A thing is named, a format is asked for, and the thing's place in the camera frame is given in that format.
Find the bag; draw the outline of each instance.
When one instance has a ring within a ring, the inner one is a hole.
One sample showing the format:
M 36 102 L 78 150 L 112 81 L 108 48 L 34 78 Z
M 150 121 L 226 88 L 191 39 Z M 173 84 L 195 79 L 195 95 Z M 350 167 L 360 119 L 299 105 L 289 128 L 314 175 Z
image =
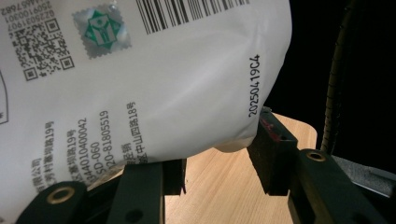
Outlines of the bag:
M 0 0 L 0 223 L 112 167 L 255 137 L 287 0 Z

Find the black metal bracket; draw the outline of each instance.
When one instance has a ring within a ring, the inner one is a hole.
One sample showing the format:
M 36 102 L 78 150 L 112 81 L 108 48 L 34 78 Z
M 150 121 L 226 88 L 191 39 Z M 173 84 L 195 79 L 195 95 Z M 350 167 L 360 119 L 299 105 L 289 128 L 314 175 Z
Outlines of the black metal bracket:
M 289 195 L 294 223 L 390 223 L 331 155 L 299 150 L 296 138 L 268 107 L 261 112 L 258 135 L 247 151 L 265 193 Z
M 162 224 L 164 195 L 185 191 L 187 160 L 125 165 L 122 175 L 87 191 L 65 181 L 41 191 L 17 224 Z

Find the wooden surface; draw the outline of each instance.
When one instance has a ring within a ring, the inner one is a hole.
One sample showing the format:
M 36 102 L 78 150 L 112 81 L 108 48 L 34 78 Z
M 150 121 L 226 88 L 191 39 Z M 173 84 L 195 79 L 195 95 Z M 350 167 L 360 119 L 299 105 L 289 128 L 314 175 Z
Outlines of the wooden surface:
M 298 139 L 315 148 L 317 133 L 306 123 L 276 114 Z M 292 223 L 288 197 L 268 196 L 247 150 L 211 148 L 187 159 L 186 194 L 165 197 L 166 224 Z

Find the plastic packaging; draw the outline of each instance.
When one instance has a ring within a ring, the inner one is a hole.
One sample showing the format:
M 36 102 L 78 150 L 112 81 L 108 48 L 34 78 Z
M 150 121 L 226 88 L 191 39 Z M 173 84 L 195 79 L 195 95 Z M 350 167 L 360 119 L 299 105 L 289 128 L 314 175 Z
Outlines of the plastic packaging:
M 250 144 L 287 0 L 0 0 L 0 223 L 111 167 Z

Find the screw hole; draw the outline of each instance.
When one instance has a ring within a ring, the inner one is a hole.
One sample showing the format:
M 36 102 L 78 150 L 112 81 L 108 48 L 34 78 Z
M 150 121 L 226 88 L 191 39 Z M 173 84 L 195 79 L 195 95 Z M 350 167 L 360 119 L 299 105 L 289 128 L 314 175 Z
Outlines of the screw hole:
M 48 197 L 47 203 L 64 203 L 73 197 L 75 190 L 71 187 L 62 187 L 54 190 Z
M 143 217 L 143 212 L 139 209 L 128 212 L 125 216 L 126 221 L 130 223 L 136 223 Z

